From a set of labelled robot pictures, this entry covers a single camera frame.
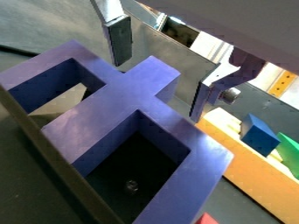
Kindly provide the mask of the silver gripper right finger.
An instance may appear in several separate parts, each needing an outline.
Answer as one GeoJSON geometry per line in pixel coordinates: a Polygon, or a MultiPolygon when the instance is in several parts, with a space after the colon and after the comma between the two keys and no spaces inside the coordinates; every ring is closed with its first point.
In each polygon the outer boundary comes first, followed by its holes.
{"type": "Polygon", "coordinates": [[[214,104],[222,98],[225,92],[245,82],[254,80],[267,62],[254,54],[235,47],[229,58],[229,63],[238,68],[235,72],[218,74],[217,71],[213,71],[199,82],[190,111],[190,118],[195,122],[201,119],[206,103],[214,104]]]}

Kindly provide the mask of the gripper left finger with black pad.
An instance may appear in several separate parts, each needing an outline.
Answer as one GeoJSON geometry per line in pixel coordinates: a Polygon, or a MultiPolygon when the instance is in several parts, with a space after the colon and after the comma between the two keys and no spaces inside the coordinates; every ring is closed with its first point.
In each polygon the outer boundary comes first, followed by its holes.
{"type": "Polygon", "coordinates": [[[111,58],[119,67],[132,58],[131,17],[120,0],[90,0],[102,22],[111,58]]]}

